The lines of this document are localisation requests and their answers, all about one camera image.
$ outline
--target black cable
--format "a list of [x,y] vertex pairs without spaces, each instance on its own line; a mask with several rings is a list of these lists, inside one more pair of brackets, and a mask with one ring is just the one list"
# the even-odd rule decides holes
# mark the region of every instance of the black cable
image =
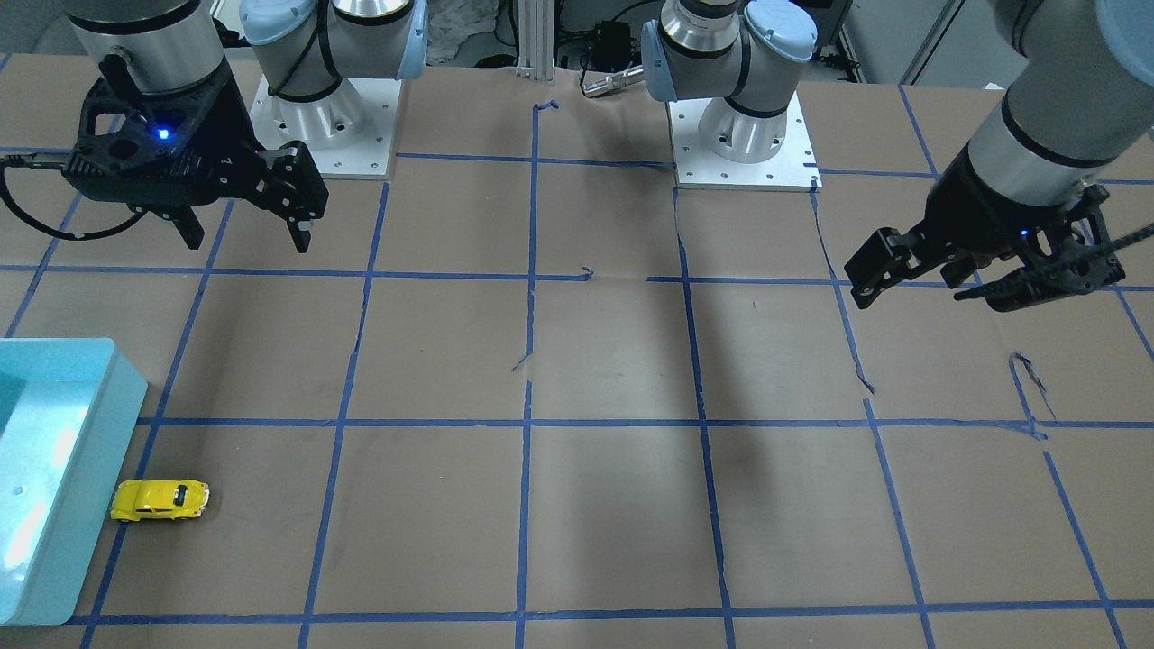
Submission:
[[509,2],[509,27],[512,28],[512,46],[517,52],[520,52],[520,35],[517,33],[517,20],[512,17],[514,1]]
[[[5,178],[5,171],[7,171],[8,166],[24,166],[24,163],[30,157],[35,156],[9,156],[7,159],[0,159],[0,201],[2,201],[3,204],[7,206],[8,209],[10,209],[14,215],[16,215],[16,218],[23,221],[28,225],[31,225],[36,230],[39,230],[40,232],[44,232],[50,237],[54,237],[57,239],[63,239],[65,241],[91,241],[95,239],[105,239],[107,237],[112,237],[113,234],[119,234],[125,230],[128,230],[133,225],[136,225],[136,223],[140,222],[140,219],[143,218],[144,215],[147,214],[145,210],[141,210],[138,212],[133,214],[133,216],[129,217],[128,221],[121,223],[120,225],[108,227],[107,230],[99,230],[97,232],[87,232],[81,234],[73,234],[72,232],[65,232],[63,230],[57,230],[51,225],[46,225],[45,223],[37,219],[35,216],[21,209],[18,204],[16,204],[16,199],[14,199],[12,196],[12,192],[8,191],[8,180]],[[40,169],[52,169],[52,167],[40,167]]]
[[659,2],[659,1],[660,0],[640,0],[640,2],[634,2],[632,5],[625,7],[624,9],[621,9],[620,12],[617,12],[617,15],[613,16],[612,18],[609,18],[609,22],[617,22],[617,18],[620,18],[621,16],[628,14],[629,12],[632,12],[637,7],[644,7],[645,5],[649,5],[649,3],[652,3],[652,2]]
[[[508,7],[505,7],[505,1],[501,0],[501,3],[497,5],[497,18],[501,17],[501,10],[505,9],[505,8],[508,8]],[[505,43],[504,40],[501,39],[500,36],[497,36],[497,25],[496,24],[493,25],[493,39],[496,40],[497,43],[504,45],[505,47],[516,47],[516,45],[514,45],[512,43]]]
[[[324,2],[319,3],[317,6],[319,12],[321,10],[321,7],[327,8],[328,6]],[[308,51],[313,49],[313,44],[316,43],[316,39],[320,37],[320,35],[321,35],[321,20],[320,20],[320,14],[317,14],[317,20],[313,24],[313,33],[308,36],[308,43],[305,44],[305,49],[300,51],[300,55],[297,57],[297,60],[293,61],[292,66],[288,68],[288,72],[285,74],[285,77],[280,81],[280,85],[272,88],[272,84],[269,83],[269,97],[279,96],[280,91],[285,89],[285,85],[288,85],[288,82],[292,81],[292,77],[294,74],[297,74],[297,69],[300,67],[300,65],[305,62],[305,57],[308,55]]]

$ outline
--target grid lines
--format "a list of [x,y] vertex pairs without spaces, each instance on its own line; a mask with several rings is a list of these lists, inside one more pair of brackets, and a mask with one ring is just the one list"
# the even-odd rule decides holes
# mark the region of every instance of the grid lines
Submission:
[[[5,55],[0,59],[0,72],[3,70],[5,65],[10,59],[10,54]],[[927,164],[930,169],[929,173],[924,172],[891,172],[883,170],[838,170],[838,169],[820,169],[822,173],[829,174],[860,174],[860,176],[877,176],[877,177],[912,177],[912,178],[937,178],[937,169],[930,156],[929,149],[926,144],[924,137],[922,136],[921,127],[917,124],[916,115],[906,97],[905,90],[899,88],[902,102],[908,112],[913,128],[917,135],[919,142],[922,147],[923,154],[926,155]],[[306,597],[306,605],[300,614],[250,614],[250,616],[232,616],[232,614],[160,614],[160,616],[143,616],[143,614],[104,614],[102,612],[105,597],[107,595],[108,587],[113,573],[115,570],[117,561],[120,553],[120,547],[122,546],[123,537],[128,525],[120,525],[117,530],[117,537],[113,542],[113,549],[108,557],[108,561],[105,566],[99,590],[97,592],[97,598],[93,604],[92,612],[90,614],[78,614],[69,620],[69,625],[84,626],[85,633],[81,642],[81,648],[85,649],[90,646],[92,640],[92,634],[95,629],[99,626],[117,626],[117,625],[145,625],[145,624],[271,624],[271,625],[300,625],[300,636],[298,647],[301,649],[308,646],[309,628],[312,625],[325,625],[325,624],[344,624],[344,622],[387,622],[387,624],[409,624],[409,622],[515,622],[517,625],[516,635],[516,649],[522,649],[524,647],[524,625],[526,621],[549,621],[549,620],[608,620],[608,619],[680,619],[680,618],[692,618],[692,619],[722,619],[726,627],[726,641],[727,647],[730,649],[736,647],[736,639],[733,631],[733,619],[735,618],[772,618],[772,617],[820,617],[820,616],[919,616],[922,628],[926,635],[926,642],[928,648],[934,647],[934,636],[930,628],[929,616],[935,613],[960,613],[960,612],[984,612],[984,611],[1039,611],[1039,610],[1101,610],[1103,611],[1111,625],[1115,637],[1118,642],[1119,648],[1124,648],[1125,641],[1122,637],[1121,628],[1118,627],[1116,617],[1114,614],[1115,610],[1118,609],[1154,609],[1154,599],[1125,599],[1125,600],[1111,600],[1106,589],[1102,584],[1101,577],[1099,576],[1093,557],[1091,555],[1089,547],[1086,543],[1085,537],[1081,534],[1081,529],[1078,524],[1077,517],[1072,505],[1065,493],[1065,488],[1061,480],[1057,467],[1050,456],[1049,450],[1042,450],[1050,475],[1054,479],[1055,487],[1059,499],[1062,500],[1064,510],[1067,515],[1072,534],[1076,536],[1079,546],[1082,551],[1084,558],[1086,560],[1087,567],[1094,580],[1095,588],[1097,589],[1100,598],[1094,599],[1076,599],[1076,600],[1036,600],[1036,602],[956,602],[956,603],[927,603],[921,592],[921,584],[917,577],[916,566],[913,557],[913,552],[909,546],[909,542],[905,530],[905,523],[901,516],[900,502],[897,494],[897,488],[893,484],[893,477],[889,468],[889,461],[885,455],[885,448],[882,441],[881,428],[891,426],[998,426],[1009,428],[1016,432],[1021,432],[1026,434],[1032,434],[1044,439],[1044,433],[1039,431],[1039,427],[1051,427],[1051,428],[1081,428],[1081,427],[1103,427],[1103,428],[1129,428],[1136,431],[1149,431],[1154,430],[1154,422],[1082,422],[1082,420],[1058,420],[1058,422],[1044,422],[1036,420],[1032,412],[1029,411],[1028,403],[1025,401],[1025,395],[1021,389],[1021,381],[1018,378],[1017,370],[1013,370],[1013,378],[1016,387],[1018,388],[1019,396],[1021,398],[1021,404],[1024,409],[1025,419],[1022,420],[960,420],[960,419],[936,419],[936,418],[906,418],[906,419],[879,419],[875,417],[872,405],[869,400],[863,402],[867,417],[863,419],[830,419],[830,420],[816,420],[816,419],[802,419],[802,420],[769,420],[769,419],[710,419],[706,412],[706,404],[704,401],[704,385],[700,374],[700,360],[697,350],[696,341],[696,323],[694,320],[692,312],[692,291],[691,286],[694,284],[801,284],[801,285],[827,285],[831,286],[838,296],[839,309],[842,318],[842,323],[846,330],[847,344],[849,351],[854,357],[855,365],[859,371],[859,376],[862,381],[865,381],[865,370],[862,367],[861,360],[857,358],[856,353],[856,342],[854,340],[853,330],[848,319],[848,312],[846,305],[844,304],[844,297],[841,294],[841,289],[849,285],[849,282],[838,279],[832,271],[831,263],[831,277],[826,279],[803,279],[803,278],[740,278],[740,277],[694,277],[689,271],[689,259],[688,253],[681,241],[680,234],[677,240],[679,256],[681,261],[681,276],[653,276],[649,277],[649,282],[654,283],[680,283],[683,289],[683,297],[687,312],[687,327],[689,330],[689,342],[690,342],[690,356],[694,365],[694,381],[695,391],[697,397],[697,412],[696,419],[545,419],[534,418],[532,416],[532,382],[526,380],[525,385],[525,401],[524,401],[524,415],[522,419],[354,419],[347,417],[349,401],[352,393],[355,367],[358,360],[358,353],[360,350],[361,337],[365,330],[365,321],[367,308],[370,299],[372,283],[375,278],[414,278],[414,279],[475,279],[475,281],[515,281],[515,282],[526,282],[527,284],[527,300],[529,311],[526,319],[526,346],[525,357],[527,358],[533,351],[533,301],[534,301],[534,289],[538,281],[542,282],[580,282],[587,281],[592,274],[587,273],[585,275],[537,275],[535,273],[535,256],[537,256],[537,241],[535,241],[535,225],[537,225],[537,208],[538,208],[538,169],[541,164],[561,164],[561,165],[590,165],[590,166],[610,166],[610,167],[636,167],[636,166],[658,166],[658,167],[669,167],[670,163],[660,162],[649,162],[649,161],[586,161],[586,159],[565,159],[565,158],[542,158],[538,155],[538,143],[539,143],[539,132],[538,132],[538,114],[542,110],[549,107],[559,107],[555,102],[549,102],[541,105],[533,106],[533,133],[532,133],[532,155],[529,157],[518,156],[467,156],[467,155],[452,155],[452,154],[420,154],[420,152],[400,152],[397,157],[402,158],[430,158],[430,159],[455,159],[455,161],[478,161],[478,162],[514,162],[514,163],[525,163],[532,165],[532,186],[531,186],[531,211],[530,211],[530,264],[529,271],[524,275],[520,274],[467,274],[467,273],[405,273],[405,271],[381,271],[374,270],[375,256],[379,249],[379,243],[382,234],[382,227],[385,216],[385,204],[388,197],[389,185],[385,184],[382,189],[380,209],[377,215],[377,221],[375,225],[373,247],[369,253],[369,260],[367,268],[364,273],[358,270],[282,270],[282,269],[246,269],[246,268],[215,268],[215,260],[217,252],[220,248],[220,244],[225,236],[225,230],[228,223],[228,218],[232,211],[233,203],[230,202],[225,210],[222,223],[217,230],[216,238],[212,244],[212,249],[209,254],[209,259],[203,268],[157,268],[157,267],[145,267],[145,268],[130,268],[130,267],[95,267],[95,266],[53,266],[51,264],[51,258],[55,249],[57,243],[53,240],[48,246],[42,259],[40,263],[36,267],[31,266],[3,266],[0,267],[0,273],[3,271],[29,271],[35,270],[36,275],[27,294],[21,304],[20,309],[13,318],[10,322],[6,337],[12,337],[20,324],[21,316],[27,309],[29,303],[33,299],[36,289],[38,286],[39,279],[45,273],[61,273],[61,271],[74,271],[74,273],[128,273],[128,274],[198,274],[201,275],[201,283],[197,292],[193,299],[189,308],[189,314],[186,320],[185,329],[181,334],[180,343],[178,345],[177,352],[174,355],[173,361],[170,366],[167,379],[160,395],[160,402],[157,406],[155,417],[142,417],[138,419],[138,424],[149,426],[149,437],[145,442],[144,452],[141,456],[140,463],[136,469],[136,476],[143,475],[143,471],[148,464],[152,443],[157,438],[157,433],[162,426],[170,425],[187,425],[187,426],[335,426],[336,434],[334,439],[334,450],[330,463],[330,473],[325,490],[324,507],[322,510],[321,524],[317,530],[317,543],[314,553],[313,566],[310,570],[309,585]],[[53,151],[59,152],[59,149],[35,149],[35,148],[23,148],[23,147],[0,147],[0,151]],[[1118,184],[1118,185],[1154,185],[1154,180],[1103,180],[1104,184]],[[818,216],[818,201],[817,194],[811,193],[811,201],[815,211],[815,225],[820,226]],[[61,229],[67,227],[69,219],[75,212],[78,203],[80,195],[77,194],[67,214],[63,217]],[[674,189],[674,218],[676,218],[676,189]],[[172,386],[180,366],[180,361],[183,357],[187,342],[196,319],[202,298],[207,291],[210,279],[215,275],[285,275],[285,276],[336,276],[336,277],[360,277],[364,278],[364,301],[361,305],[360,321],[357,331],[355,343],[353,345],[352,353],[350,355],[349,366],[345,375],[344,391],[342,394],[340,410],[336,419],[277,419],[277,418],[212,418],[212,417],[166,417],[164,415],[165,406],[168,401],[168,396],[172,390]],[[945,284],[941,282],[911,282],[905,283],[902,286],[914,288],[944,288]],[[1152,350],[1149,338],[1142,331],[1133,311],[1130,308],[1126,301],[1126,292],[1152,292],[1154,286],[1116,286],[1109,289],[1115,291],[1122,303],[1127,316],[1134,326],[1137,335],[1141,338],[1147,353],[1151,355],[1152,361],[1154,361],[1154,350]],[[517,575],[517,605],[515,611],[474,611],[474,612],[403,612],[403,613],[316,613],[314,612],[314,604],[316,597],[317,583],[321,577],[322,561],[324,554],[324,544],[327,536],[327,525],[329,516],[332,508],[332,499],[335,493],[335,486],[338,478],[339,461],[342,452],[342,438],[343,433],[349,427],[388,427],[388,426],[421,426],[421,427],[457,427],[457,426],[502,426],[502,427],[520,427],[523,431],[523,457],[522,457],[522,493],[520,493],[520,520],[519,520],[519,531],[518,531],[518,575]],[[533,426],[590,426],[590,427],[601,427],[601,426],[697,426],[700,431],[704,471],[706,478],[706,491],[710,503],[710,515],[713,531],[714,551],[715,559],[718,564],[718,576],[719,585],[721,590],[721,606],[720,607],[705,607],[705,609],[675,609],[675,610],[658,610],[658,609],[634,609],[634,610],[568,610],[568,611],[550,611],[550,612],[534,612],[526,610],[526,589],[527,589],[527,538],[529,538],[529,525],[531,523],[529,517],[529,484],[530,484],[530,450],[531,450],[531,438]],[[912,588],[914,590],[915,604],[878,604],[878,605],[846,605],[846,606],[782,606],[782,607],[740,607],[733,606],[729,602],[728,590],[726,588],[725,581],[725,557],[722,547],[722,534],[718,516],[718,505],[717,494],[713,485],[712,475],[712,463],[710,454],[710,440],[709,431],[711,427],[729,427],[729,426],[751,426],[751,427],[855,427],[855,428],[869,428],[874,434],[876,449],[878,453],[878,460],[882,467],[883,475],[885,477],[889,498],[891,507],[894,514],[896,525],[898,528],[899,538],[902,544],[902,551],[905,553],[907,568],[911,574]]]

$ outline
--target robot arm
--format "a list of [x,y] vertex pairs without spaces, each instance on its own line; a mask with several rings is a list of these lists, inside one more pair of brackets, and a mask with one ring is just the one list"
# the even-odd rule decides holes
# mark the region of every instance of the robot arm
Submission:
[[[1018,256],[1024,268],[954,296],[996,311],[1125,277],[1112,254],[1122,241],[1110,243],[1100,210],[1109,194],[1094,178],[1154,122],[1154,6],[991,1],[1029,64],[934,186],[923,221],[906,234],[876,231],[846,264],[860,308],[943,264],[957,288],[994,259]],[[1089,241],[1074,229],[1082,221]]]
[[699,129],[714,154],[737,163],[773,157],[786,109],[814,53],[817,28],[787,0],[666,0],[642,30],[650,95],[658,102],[715,98]]
[[[21,219],[77,240],[155,212],[197,248],[204,230],[190,206],[237,197],[279,216],[297,251],[308,249],[328,192],[304,142],[270,151],[253,135],[208,2],[68,0],[65,10],[102,74],[84,98],[76,144],[62,156],[9,156],[2,166],[59,170],[84,196],[127,203],[134,216],[98,233],[60,232],[21,210],[0,182]],[[102,117],[117,120],[115,130],[98,130]]]

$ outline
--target metal post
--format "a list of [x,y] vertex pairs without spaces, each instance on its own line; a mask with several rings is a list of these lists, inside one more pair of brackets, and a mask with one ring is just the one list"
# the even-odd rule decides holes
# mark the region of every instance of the metal post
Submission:
[[522,0],[517,6],[520,47],[517,76],[553,81],[554,0]]

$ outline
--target blue tape line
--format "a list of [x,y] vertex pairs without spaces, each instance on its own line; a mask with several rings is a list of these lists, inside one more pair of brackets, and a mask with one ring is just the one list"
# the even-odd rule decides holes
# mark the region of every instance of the blue tape line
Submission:
[[57,264],[44,269],[46,273],[117,273],[125,275],[201,275],[204,268],[160,266],[72,266]]
[[[1151,610],[1154,599],[1115,599],[1114,609]],[[1102,609],[1097,599],[1052,599],[1022,602],[952,602],[927,604],[929,613],[979,613],[998,611],[1095,611]],[[838,616],[909,616],[917,614],[916,604],[849,604],[841,606],[735,606],[734,618],[805,618]],[[362,613],[168,613],[168,614],[107,614],[73,616],[67,626],[127,626],[127,625],[299,625],[306,619],[312,625],[325,624],[421,624],[421,622],[510,622],[518,619],[516,611],[448,611],[448,612],[362,612]],[[712,609],[575,609],[563,611],[529,611],[526,621],[560,620],[643,620],[643,619],[717,619],[724,617],[719,607]]]
[[370,271],[376,264],[377,249],[381,247],[381,232],[384,229],[384,215],[389,204],[389,184],[381,186],[381,200],[377,203],[376,225],[373,229],[373,241],[369,246],[368,263],[365,267],[365,284],[361,288],[361,313],[357,322],[357,338],[349,353],[349,365],[345,368],[345,386],[340,391],[340,408],[337,413],[337,430],[332,435],[332,455],[329,460],[329,478],[324,486],[324,505],[321,508],[321,524],[316,531],[316,547],[313,551],[313,567],[308,575],[308,590],[305,592],[305,621],[300,625],[297,639],[298,649],[308,647],[309,619],[316,605],[316,590],[321,583],[321,566],[324,562],[324,547],[329,538],[329,521],[332,519],[332,501],[337,491],[337,473],[340,471],[340,452],[344,448],[345,422],[349,418],[349,402],[353,395],[353,382],[357,376],[357,361],[360,358],[361,343],[365,337],[365,322],[368,319],[369,298],[373,292]]
[[870,430],[874,432],[874,447],[877,449],[877,460],[882,464],[882,476],[885,478],[885,491],[890,494],[890,508],[893,509],[893,521],[898,527],[898,538],[901,540],[901,553],[906,558],[906,568],[909,570],[909,583],[914,590],[914,602],[917,604],[917,617],[922,621],[922,633],[926,635],[926,647],[935,649],[934,631],[930,628],[929,611],[926,607],[926,597],[922,595],[922,582],[917,576],[917,565],[914,562],[914,550],[909,545],[909,535],[906,532],[906,522],[901,515],[901,503],[898,499],[898,488],[893,482],[893,471],[890,470],[890,460],[885,455],[885,443],[882,442],[882,428],[877,424],[874,415],[874,404],[870,400],[862,401],[865,406],[865,417],[869,418]]
[[[677,223],[677,187],[673,188],[673,218]],[[697,397],[697,426],[702,439],[702,464],[705,472],[705,494],[710,506],[710,527],[713,532],[713,558],[717,561],[718,589],[721,596],[721,617],[725,624],[727,649],[736,649],[737,637],[733,627],[733,603],[725,576],[725,545],[721,540],[721,517],[718,513],[717,485],[713,482],[713,453],[710,448],[709,415],[705,411],[705,386],[702,381],[700,348],[697,344],[697,320],[694,318],[692,283],[689,281],[689,255],[677,231],[677,259],[681,264],[681,291],[685,303],[685,322],[689,334],[689,357],[694,367],[694,394]]]
[[355,428],[460,428],[488,426],[520,427],[520,419],[346,419],[345,427]]
[[1115,609],[1154,609],[1154,599],[1111,599]]
[[1039,422],[1054,428],[1141,428],[1154,430],[1154,422]]
[[525,647],[525,600],[529,590],[529,486],[532,461],[533,382],[525,381],[525,423],[520,432],[520,510],[517,521],[517,628],[514,646]]
[[[652,275],[646,282],[659,284],[681,284],[685,279],[665,275]],[[785,284],[801,286],[829,286],[829,279],[807,279],[802,277],[690,277],[692,284]]]
[[[545,103],[534,106],[538,111],[545,109],[560,107],[560,105],[554,106],[550,103]],[[660,162],[660,161],[591,161],[584,158],[553,158],[553,157],[541,157],[537,151],[530,157],[525,156],[478,156],[470,154],[419,154],[403,151],[397,154],[398,158],[412,158],[412,159],[429,159],[429,161],[472,161],[472,162],[504,162],[504,163],[531,163],[538,162],[541,164],[562,164],[562,165],[582,165],[582,166],[613,166],[613,167],[660,167],[660,169],[673,169],[673,163]]]
[[525,156],[473,156],[469,154],[412,154],[399,152],[398,158],[413,158],[426,161],[475,161],[475,162],[531,162],[532,158]]
[[1102,603],[1095,599],[1051,602],[966,602],[960,604],[927,604],[930,613],[986,613],[995,611],[1095,611]]
[[859,604],[848,606],[748,606],[734,609],[736,618],[811,618],[832,616],[902,616],[917,613],[914,604]]
[[1013,387],[1018,390],[1018,402],[1021,403],[1021,411],[1026,413],[1026,428],[1031,437],[1040,440],[1047,439],[1046,433],[1037,430],[1037,418],[1034,417],[1034,412],[1029,409],[1029,402],[1026,400],[1026,390],[1021,387],[1021,378],[1018,376],[1018,365],[1014,363],[1017,356],[1010,357],[1010,375],[1013,378]]
[[822,254],[825,256],[825,267],[830,269],[830,283],[833,285],[833,296],[838,300],[838,313],[841,314],[841,327],[846,330],[846,343],[849,345],[849,356],[854,359],[854,370],[857,372],[857,379],[865,386],[865,389],[870,394],[875,394],[877,390],[874,388],[874,383],[869,382],[865,378],[865,368],[862,367],[861,356],[857,353],[857,338],[854,336],[854,327],[849,322],[849,311],[846,309],[846,298],[841,294],[841,289],[839,288],[838,274],[833,269],[833,260],[830,256],[830,249],[825,245],[825,234],[822,232],[822,210],[817,204],[817,181],[812,181],[809,189],[809,204],[814,209],[814,226],[817,227],[817,239],[822,244]]
[[1130,308],[1130,300],[1126,299],[1126,296],[1122,291],[1116,290],[1115,293],[1118,296],[1118,301],[1122,303],[1122,308],[1126,309],[1126,318],[1130,318],[1130,323],[1133,324],[1134,331],[1142,341],[1142,346],[1146,348],[1146,355],[1151,357],[1151,360],[1154,360],[1154,346],[1151,346],[1151,340],[1146,337],[1146,331],[1142,330],[1142,326],[1138,322],[1138,316],[1134,315],[1134,309]]
[[673,163],[658,161],[585,161],[578,158],[537,158],[542,164],[569,164],[582,166],[651,167],[673,169]]
[[[80,192],[73,197],[72,204],[68,206],[68,211],[65,212],[63,219],[60,222],[60,230],[68,227],[68,222],[76,214],[76,208],[80,207],[81,195]],[[16,314],[13,315],[12,322],[8,324],[8,330],[5,331],[3,337],[10,338],[16,335],[16,328],[20,327],[20,321],[24,318],[24,312],[28,311],[28,305],[32,303],[32,297],[36,296],[36,289],[40,286],[40,279],[44,277],[44,270],[48,267],[48,262],[52,260],[52,254],[57,252],[57,245],[60,244],[60,239],[52,239],[48,243],[47,249],[44,251],[44,256],[40,258],[39,266],[36,267],[36,273],[32,275],[32,281],[28,284],[28,290],[24,291],[24,299],[20,301],[20,306],[16,308]]]
[[[875,419],[883,427],[999,427],[1012,428],[1029,434],[1027,423],[1013,419],[949,419],[949,418],[892,418]],[[138,425],[158,423],[164,426],[253,426],[253,427],[327,427],[337,425],[336,419],[276,419],[260,417],[141,417]],[[697,419],[548,419],[534,418],[535,427],[565,428],[622,428],[622,427],[691,427]],[[747,426],[755,428],[864,428],[868,419],[706,419],[710,427]],[[373,428],[452,428],[452,427],[501,427],[515,428],[522,419],[345,419],[345,427]],[[1154,422],[1048,422],[1039,425],[1055,428],[1114,428],[1154,430]]]
[[1058,467],[1054,463],[1054,456],[1050,455],[1049,450],[1042,452],[1046,456],[1046,465],[1050,469],[1050,477],[1054,479],[1054,487],[1058,491],[1058,498],[1062,500],[1062,508],[1066,512],[1066,519],[1070,521],[1070,528],[1074,532],[1074,538],[1078,540],[1078,547],[1081,550],[1082,559],[1086,561],[1086,569],[1089,570],[1089,576],[1094,580],[1094,589],[1097,590],[1097,597],[1101,599],[1102,609],[1106,610],[1106,618],[1110,621],[1110,628],[1114,631],[1114,639],[1118,642],[1118,649],[1126,649],[1126,641],[1122,637],[1122,627],[1118,626],[1118,618],[1114,614],[1114,606],[1110,603],[1110,598],[1106,595],[1106,585],[1102,583],[1101,575],[1097,574],[1097,568],[1094,566],[1094,558],[1089,553],[1089,545],[1086,543],[1086,537],[1082,535],[1081,525],[1078,524],[1078,517],[1074,515],[1074,508],[1070,503],[1070,498],[1066,495],[1066,487],[1062,484],[1062,477],[1058,475]]
[[906,106],[906,114],[909,115],[909,124],[914,127],[914,134],[917,135],[917,143],[922,146],[922,154],[926,156],[926,164],[930,165],[930,173],[937,178],[938,171],[937,166],[934,165],[934,156],[930,155],[930,148],[926,144],[926,137],[922,135],[922,127],[917,125],[917,117],[914,115],[914,109],[909,105],[909,97],[906,96],[906,89],[899,85],[898,92],[901,95],[901,103]]
[[292,270],[283,268],[215,268],[213,275],[255,275],[283,277],[364,277],[364,270]]
[[937,178],[924,171],[878,171],[869,169],[818,169],[822,173],[832,176],[886,176],[892,178]]
[[264,419],[260,417],[151,417],[141,423],[157,423],[162,426],[270,426],[283,428],[335,426],[336,419]]
[[[216,262],[217,253],[220,252],[220,243],[224,241],[225,230],[228,227],[228,219],[232,217],[232,208],[235,203],[228,201],[227,207],[224,210],[224,216],[220,218],[220,225],[217,227],[216,238],[212,240],[212,248],[209,252],[209,258],[204,262],[204,268],[201,274],[200,285],[196,288],[196,294],[193,297],[193,304],[188,308],[188,318],[185,319],[185,328],[180,333],[180,342],[177,344],[177,351],[172,357],[172,364],[168,366],[168,375],[165,378],[164,388],[160,390],[160,398],[156,406],[156,417],[152,420],[151,426],[149,426],[148,437],[144,439],[144,448],[141,450],[141,458],[136,464],[136,471],[133,477],[140,479],[144,476],[144,470],[148,468],[149,458],[152,455],[152,447],[156,445],[156,438],[160,430],[160,419],[164,417],[164,410],[168,405],[168,397],[172,395],[172,386],[177,380],[177,373],[180,370],[180,361],[183,359],[185,350],[188,346],[188,340],[193,333],[193,323],[196,321],[196,314],[200,312],[201,303],[204,299],[204,291],[208,289],[209,269]],[[125,534],[128,531],[128,524],[121,523],[117,528],[117,536],[112,542],[112,550],[108,552],[108,561],[104,566],[104,574],[100,576],[100,585],[96,591],[96,599],[92,604],[92,617],[99,618],[100,612],[104,610],[104,600],[108,596],[108,587],[112,584],[112,575],[117,570],[117,562],[120,560],[120,550],[123,547]],[[84,635],[81,637],[80,649],[89,649],[92,644],[92,634],[96,633],[96,625],[89,624],[84,627]]]
[[410,273],[403,270],[374,270],[373,277],[394,279],[494,279],[505,282],[524,282],[527,275],[516,273]]

